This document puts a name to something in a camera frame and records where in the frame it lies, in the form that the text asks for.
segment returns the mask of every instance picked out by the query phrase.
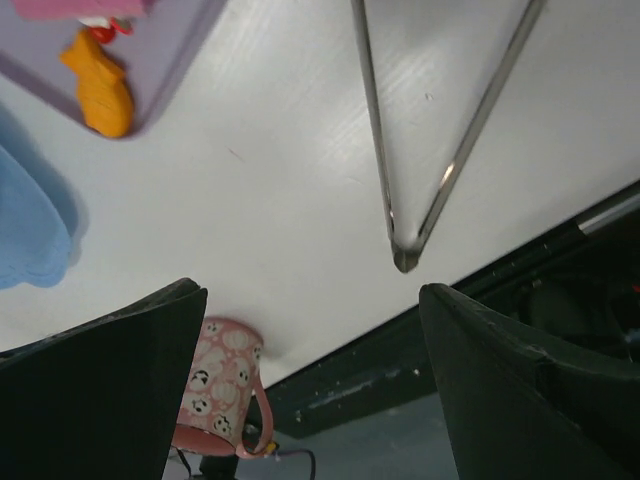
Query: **white tabletop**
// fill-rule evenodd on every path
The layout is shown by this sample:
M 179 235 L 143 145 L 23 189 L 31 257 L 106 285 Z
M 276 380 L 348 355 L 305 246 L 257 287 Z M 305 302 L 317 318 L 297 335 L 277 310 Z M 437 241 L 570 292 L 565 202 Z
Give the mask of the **white tabletop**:
M 371 0 L 401 229 L 525 4 Z M 640 3 L 550 0 L 418 268 L 393 266 L 344 0 L 230 0 L 162 119 L 113 142 L 0 79 L 77 215 L 56 287 L 0 291 L 0 350 L 184 276 L 265 336 L 272 384 L 640 177 Z

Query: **orange toy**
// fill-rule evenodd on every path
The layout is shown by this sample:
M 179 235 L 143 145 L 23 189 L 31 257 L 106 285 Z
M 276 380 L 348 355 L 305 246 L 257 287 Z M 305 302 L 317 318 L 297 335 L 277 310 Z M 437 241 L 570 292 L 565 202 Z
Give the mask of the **orange toy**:
M 88 30 L 80 30 L 60 61 L 78 75 L 76 95 L 85 123 L 105 137 L 127 134 L 133 122 L 133 101 L 125 72 L 109 60 Z

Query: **light blue plate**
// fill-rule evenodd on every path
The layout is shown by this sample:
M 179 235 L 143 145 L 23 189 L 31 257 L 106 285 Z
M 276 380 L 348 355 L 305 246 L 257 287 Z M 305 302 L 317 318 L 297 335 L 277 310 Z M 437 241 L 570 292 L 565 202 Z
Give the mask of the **light blue plate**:
M 49 197 L 0 146 L 0 289 L 57 284 L 71 238 Z

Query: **pumpkin patterned mug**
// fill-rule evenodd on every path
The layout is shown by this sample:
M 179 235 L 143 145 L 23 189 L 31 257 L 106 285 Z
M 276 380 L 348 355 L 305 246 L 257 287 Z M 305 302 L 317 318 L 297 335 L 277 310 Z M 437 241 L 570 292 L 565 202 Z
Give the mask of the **pumpkin patterned mug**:
M 273 437 L 273 415 L 260 380 L 263 345 L 260 335 L 240 322 L 204 319 L 180 405 L 174 447 L 200 455 L 262 456 Z M 248 452 L 242 430 L 254 390 L 263 426 L 258 445 Z

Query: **purple tray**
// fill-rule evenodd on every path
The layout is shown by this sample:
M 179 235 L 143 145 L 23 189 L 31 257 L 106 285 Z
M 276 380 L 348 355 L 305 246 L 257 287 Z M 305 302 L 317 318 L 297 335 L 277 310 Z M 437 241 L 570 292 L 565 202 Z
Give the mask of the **purple tray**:
M 225 0 L 157 0 L 150 17 L 136 21 L 132 36 L 119 34 L 104 46 L 127 70 L 136 105 L 129 137 L 160 117 L 224 4 Z M 58 61 L 81 27 L 76 20 L 29 22 L 11 2 L 0 0 L 0 74 L 85 127 L 75 96 L 76 76 Z

